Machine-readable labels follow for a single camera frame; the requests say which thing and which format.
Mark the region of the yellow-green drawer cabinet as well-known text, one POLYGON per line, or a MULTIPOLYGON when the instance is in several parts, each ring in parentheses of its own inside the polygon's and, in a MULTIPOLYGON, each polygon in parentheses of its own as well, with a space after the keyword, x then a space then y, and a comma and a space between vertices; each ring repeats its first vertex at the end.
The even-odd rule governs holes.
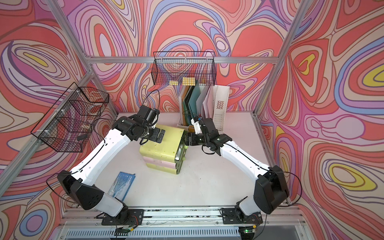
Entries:
POLYGON ((185 130, 165 125, 157 125, 157 128, 166 131, 163 141, 149 141, 140 147, 139 152, 148 168, 176 175, 175 155, 185 130))

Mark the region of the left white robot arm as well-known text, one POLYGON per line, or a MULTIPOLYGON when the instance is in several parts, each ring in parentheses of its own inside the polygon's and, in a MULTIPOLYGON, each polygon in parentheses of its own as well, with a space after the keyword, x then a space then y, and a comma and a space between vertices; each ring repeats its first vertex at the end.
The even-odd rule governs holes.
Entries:
POLYGON ((128 207, 120 200, 95 186, 104 168, 129 143, 147 141, 160 143, 164 130, 156 127, 160 111, 141 106, 129 117, 116 120, 101 143, 70 171, 61 171, 58 181, 66 194, 84 210, 98 210, 119 220, 128 218, 128 207))

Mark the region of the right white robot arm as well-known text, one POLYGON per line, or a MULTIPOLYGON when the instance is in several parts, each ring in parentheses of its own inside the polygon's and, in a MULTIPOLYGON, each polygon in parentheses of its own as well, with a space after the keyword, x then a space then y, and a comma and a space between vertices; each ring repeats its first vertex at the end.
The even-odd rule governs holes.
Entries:
POLYGON ((240 222, 258 212, 271 214, 290 195, 284 171, 258 161, 241 149, 231 137, 221 134, 212 119, 195 117, 191 120, 193 133, 186 136, 188 146, 209 149, 207 155, 218 155, 229 160, 254 182, 254 194, 238 201, 233 216, 240 222))

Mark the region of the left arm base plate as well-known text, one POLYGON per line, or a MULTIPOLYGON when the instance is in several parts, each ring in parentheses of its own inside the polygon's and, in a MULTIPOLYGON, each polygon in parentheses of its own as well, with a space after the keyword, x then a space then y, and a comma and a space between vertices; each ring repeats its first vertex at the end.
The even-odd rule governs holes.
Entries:
POLYGON ((116 217, 105 214, 102 219, 102 226, 140 226, 143 222, 144 212, 144 209, 127 209, 116 217))

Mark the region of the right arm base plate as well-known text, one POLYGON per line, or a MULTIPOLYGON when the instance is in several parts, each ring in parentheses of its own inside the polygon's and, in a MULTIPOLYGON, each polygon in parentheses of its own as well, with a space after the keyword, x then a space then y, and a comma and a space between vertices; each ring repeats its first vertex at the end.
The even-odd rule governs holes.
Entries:
POLYGON ((244 215, 238 208, 220 208, 220 215, 224 225, 246 225, 252 224, 259 226, 263 223, 262 216, 259 212, 249 216, 244 215))

